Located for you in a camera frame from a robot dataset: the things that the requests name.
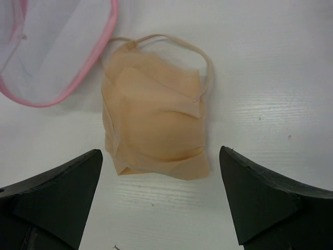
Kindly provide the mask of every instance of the beige strap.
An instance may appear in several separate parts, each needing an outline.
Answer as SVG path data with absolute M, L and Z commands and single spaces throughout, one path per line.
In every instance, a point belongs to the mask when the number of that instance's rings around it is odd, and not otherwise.
M 205 61 L 207 63 L 207 79 L 206 79 L 206 83 L 205 83 L 202 91 L 195 98 L 195 101 L 197 101 L 203 95 L 203 93 L 205 93 L 207 91 L 207 89 L 209 88 L 209 86 L 213 82 L 214 73 L 213 73 L 213 63 L 212 63 L 212 60 L 210 59 L 210 57 L 204 51 L 202 51 L 198 47 L 196 47 L 196 46 L 194 46 L 194 45 L 192 45 L 190 43 L 187 43 L 187 42 L 185 42 L 185 41 L 183 41 L 183 40 L 181 40 L 181 39 L 179 39 L 177 37 L 174 37 L 172 35 L 152 34 L 152 35 L 140 38 L 138 40 L 135 40 L 135 43 L 139 44 L 139 43 L 144 42 L 144 41 L 146 41 L 148 39 L 155 38 L 157 36 L 166 37 L 166 38 L 170 39 L 171 41 L 173 41 L 173 42 L 175 42 L 175 43 L 177 43 L 177 44 L 179 44 L 179 45 L 181 45 L 183 47 L 186 47 L 186 48 L 188 48 L 191 51 L 194 51 L 194 52 L 200 54 L 205 59 Z

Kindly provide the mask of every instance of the white table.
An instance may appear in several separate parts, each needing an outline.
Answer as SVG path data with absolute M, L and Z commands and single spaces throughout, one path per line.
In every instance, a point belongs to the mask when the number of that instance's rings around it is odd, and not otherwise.
M 221 179 L 222 145 L 333 190 L 332 19 L 333 5 L 325 0 L 120 0 L 115 36 L 169 33 L 211 56 L 210 177 L 117 177 L 104 150 L 95 66 L 72 96 L 51 108 L 0 96 L 0 186 L 101 148 L 103 169 L 80 250 L 115 244 L 121 250 L 242 249 Z M 186 50 L 163 42 L 149 49 L 204 72 L 204 61 Z

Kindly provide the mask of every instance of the pink edge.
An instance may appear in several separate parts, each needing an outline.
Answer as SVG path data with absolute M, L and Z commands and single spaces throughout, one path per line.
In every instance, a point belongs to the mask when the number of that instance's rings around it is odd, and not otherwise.
M 111 12 L 109 14 L 108 21 L 104 27 L 102 36 L 99 38 L 98 42 L 95 44 L 92 49 L 90 55 L 84 62 L 82 68 L 78 72 L 78 74 L 73 78 L 68 87 L 60 94 L 60 96 L 53 102 L 47 104 L 33 104 L 23 100 L 21 98 L 15 97 L 8 90 L 3 78 L 0 76 L 0 92 L 2 92 L 6 97 L 11 99 L 12 101 L 22 104 L 29 107 L 37 107 L 37 108 L 45 108 L 56 105 L 66 99 L 82 82 L 85 76 L 88 74 L 94 63 L 97 61 L 99 55 L 102 53 L 103 49 L 107 45 L 111 35 L 113 33 L 114 27 L 116 26 L 117 17 L 118 17 L 118 0 L 110 0 L 111 2 Z M 27 9 L 27 1 L 21 1 L 23 3 L 23 7 Z

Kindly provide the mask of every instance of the tan cloth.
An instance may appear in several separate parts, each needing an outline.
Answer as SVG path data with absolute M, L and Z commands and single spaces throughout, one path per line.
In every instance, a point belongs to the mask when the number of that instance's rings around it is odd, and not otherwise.
M 208 76 L 203 87 L 198 70 L 185 70 L 156 53 L 140 51 L 138 43 L 155 36 L 165 36 L 205 58 Z M 117 174 L 155 172 L 183 180 L 206 177 L 210 168 L 204 152 L 202 95 L 213 77 L 210 58 L 180 39 L 156 34 L 120 46 L 104 70 L 105 146 Z

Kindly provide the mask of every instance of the beige fabric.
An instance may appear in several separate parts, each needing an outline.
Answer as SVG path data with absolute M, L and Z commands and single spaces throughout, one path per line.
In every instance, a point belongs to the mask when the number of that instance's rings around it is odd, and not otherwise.
M 138 43 L 166 36 L 207 61 L 203 87 L 198 70 L 179 68 Z M 206 114 L 203 93 L 212 82 L 210 58 L 168 35 L 151 35 L 120 46 L 104 66 L 102 82 L 105 146 L 117 174 L 155 172 L 183 180 L 204 178 Z

